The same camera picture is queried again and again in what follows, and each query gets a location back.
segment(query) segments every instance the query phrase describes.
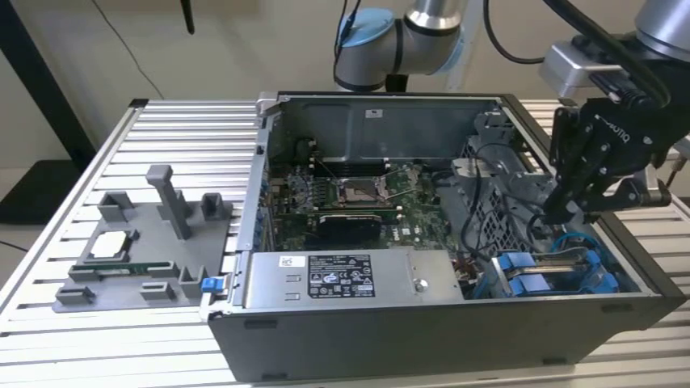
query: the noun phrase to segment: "blue latch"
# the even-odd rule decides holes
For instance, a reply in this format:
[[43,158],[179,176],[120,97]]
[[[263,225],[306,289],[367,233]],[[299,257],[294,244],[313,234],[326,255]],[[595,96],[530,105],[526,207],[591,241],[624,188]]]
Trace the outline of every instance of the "blue latch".
[[538,293],[547,293],[551,291],[551,286],[547,283],[542,274],[531,273],[529,275],[517,276],[509,282],[510,288],[517,297],[530,296]]
[[535,259],[527,252],[507,252],[498,258],[501,269],[505,271],[514,268],[534,267]]
[[222,293],[224,288],[224,277],[207,277],[202,280],[202,293]]

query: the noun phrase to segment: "white label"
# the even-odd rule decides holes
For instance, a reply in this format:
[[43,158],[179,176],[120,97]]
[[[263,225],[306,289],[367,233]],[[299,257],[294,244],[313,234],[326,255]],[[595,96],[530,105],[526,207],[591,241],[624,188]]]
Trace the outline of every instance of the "white label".
[[385,116],[385,110],[383,109],[367,109],[365,111],[365,117],[369,119],[381,119]]
[[120,253],[126,241],[127,233],[123,231],[100,234],[91,248],[94,257],[115,257]]
[[281,267],[305,267],[306,256],[281,256]]

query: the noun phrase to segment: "white wall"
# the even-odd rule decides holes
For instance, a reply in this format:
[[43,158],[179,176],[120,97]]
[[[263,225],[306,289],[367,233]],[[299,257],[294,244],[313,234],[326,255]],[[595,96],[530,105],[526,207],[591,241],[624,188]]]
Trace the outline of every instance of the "white wall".
[[[363,0],[362,6],[402,15],[410,2]],[[574,3],[612,32],[625,32],[642,0]],[[334,89],[341,0],[194,0],[194,36],[178,0],[99,4],[168,99],[252,99],[260,91]],[[130,101],[156,98],[155,91],[90,0],[14,0],[14,5],[82,123],[102,141]],[[521,56],[542,55],[554,40],[574,35],[542,0],[493,0],[493,19],[501,41]],[[537,69],[507,62],[481,27],[462,91],[553,97]],[[446,76],[422,76],[410,89],[443,91],[445,85]]]
[[[634,18],[644,0],[571,2],[609,32],[634,30]],[[517,57],[542,57],[555,40],[569,40],[575,35],[575,30],[542,0],[491,0],[491,26],[502,46]],[[503,59],[481,24],[469,68],[463,70],[463,91],[509,92],[527,99],[555,98],[539,78],[538,69],[538,65],[517,65]]]
[[[365,0],[398,15],[409,1]],[[337,0],[99,0],[168,99],[254,99],[260,91],[331,91]],[[99,140],[134,98],[156,98],[90,0],[15,0],[15,8],[84,126]],[[446,77],[411,81],[442,91]]]
[[0,168],[31,167],[40,159],[68,158],[58,136],[2,53],[0,118]]

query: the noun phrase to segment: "black cable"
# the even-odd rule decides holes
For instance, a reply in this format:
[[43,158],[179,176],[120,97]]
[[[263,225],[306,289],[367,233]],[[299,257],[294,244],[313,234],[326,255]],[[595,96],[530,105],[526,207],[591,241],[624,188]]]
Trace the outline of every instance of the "black cable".
[[485,28],[486,35],[489,36],[489,40],[494,45],[498,53],[511,62],[518,63],[519,65],[537,65],[543,62],[543,57],[538,58],[521,58],[515,57],[507,50],[503,48],[501,43],[498,42],[497,33],[494,32],[494,27],[491,26],[491,17],[489,12],[489,0],[485,0]]
[[614,62],[630,74],[633,82],[658,104],[658,108],[669,105],[670,92],[665,83],[597,22],[570,4],[569,0],[543,0],[543,2],[566,23],[610,55]]
[[479,171],[479,163],[478,159],[474,159],[474,195],[473,195],[473,203],[470,205],[470,213],[467,215],[467,218],[465,219],[463,228],[461,229],[461,243],[465,245],[465,249],[470,252],[470,254],[485,261],[486,263],[490,262],[491,258],[485,255],[482,252],[479,252],[474,247],[470,246],[467,242],[467,230],[470,227],[470,222],[473,221],[474,216],[477,215],[477,210],[479,208],[479,196],[482,193],[482,172]]
[[3,241],[3,240],[0,240],[0,245],[11,247],[11,248],[16,249],[18,251],[23,251],[23,252],[28,252],[30,251],[28,249],[20,247],[19,245],[14,245],[11,242]]
[[482,145],[482,147],[479,147],[477,149],[477,151],[474,152],[474,155],[479,155],[479,152],[482,152],[482,150],[489,147],[489,146],[498,146],[498,147],[505,147],[505,148],[509,148],[513,152],[515,152],[515,149],[513,148],[513,146],[507,143],[485,143]]
[[343,18],[346,16],[347,11],[347,0],[343,0],[343,10],[341,12],[341,17],[338,18],[338,26],[335,27],[335,42],[334,42],[334,58],[338,57],[338,43],[341,37],[341,24],[343,23]]
[[669,179],[666,180],[666,188],[670,188],[673,181],[676,180],[676,175],[678,174],[678,171],[672,171],[669,174]]
[[91,0],[91,3],[94,4],[96,9],[99,10],[99,14],[103,16],[104,21],[106,21],[106,23],[110,26],[110,29],[112,30],[112,32],[118,36],[118,39],[120,39],[120,42],[124,45],[127,52],[130,53],[130,57],[132,57],[132,61],[134,61],[134,64],[136,65],[136,67],[138,67],[139,73],[143,75],[144,78],[147,78],[147,81],[151,84],[151,86],[154,87],[155,92],[159,94],[160,99],[166,99],[166,97],[163,96],[163,93],[160,93],[159,87],[155,85],[154,81],[151,81],[151,78],[148,77],[148,75],[143,72],[142,65],[139,65],[139,61],[138,61],[138,58],[134,55],[132,49],[130,48],[130,45],[127,44],[126,40],[123,39],[120,33],[115,29],[115,26],[110,22],[108,16],[106,16],[104,10],[100,8],[99,3],[96,2],[96,0]]
[[[343,44],[346,44],[347,36],[350,36],[351,30],[353,30],[353,25],[355,24],[357,12],[359,11],[361,4],[362,4],[362,0],[357,0],[355,7],[353,8],[353,12],[350,13],[350,16],[347,17],[347,20],[345,22],[343,30],[339,31],[339,34],[335,37],[334,80],[335,80],[335,68],[338,66],[341,54],[343,52]],[[347,8],[347,0],[345,0],[345,4],[343,4],[343,13],[341,14],[341,21],[338,23],[338,29],[341,27],[341,24],[343,23],[343,16],[346,15],[346,8]]]
[[192,0],[182,0],[180,5],[183,6],[184,24],[187,25],[187,32],[194,35],[196,28],[194,27],[194,12],[192,12]]
[[530,221],[527,222],[527,230],[525,233],[527,234],[527,239],[530,240],[530,243],[535,243],[535,236],[531,233],[533,228],[535,227],[537,220],[542,217],[541,214],[535,214],[531,216]]
[[563,249],[562,251],[555,251],[555,252],[546,252],[546,253],[535,253],[533,256],[535,257],[539,257],[539,258],[547,258],[547,259],[559,259],[562,258],[563,256],[567,256],[570,255],[573,252],[581,252],[582,255],[586,254],[586,252],[589,251],[590,248],[587,247],[570,247],[570,248],[566,248]]
[[[518,223],[515,222],[515,218],[518,218],[526,224],[530,223],[530,220],[525,220],[522,217],[519,217],[514,212],[511,212],[509,210],[506,197],[502,198],[502,201],[503,201],[503,206],[506,208],[507,222],[510,223],[509,229],[518,230]],[[517,240],[519,240],[521,243],[523,243],[527,247],[530,247],[534,252],[542,252],[542,250],[537,247],[534,242],[531,242],[530,240],[525,240],[525,238],[522,237],[522,235],[519,233],[514,233],[514,237]]]

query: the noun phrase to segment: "grey parts holder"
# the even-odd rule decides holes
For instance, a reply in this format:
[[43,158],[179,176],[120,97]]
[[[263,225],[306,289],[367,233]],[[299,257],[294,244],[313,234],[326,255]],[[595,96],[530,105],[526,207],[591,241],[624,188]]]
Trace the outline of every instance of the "grey parts holder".
[[199,304],[202,280],[220,270],[232,204],[212,192],[188,203],[171,177],[167,165],[148,170],[159,204],[106,193],[103,218],[56,294],[56,312]]

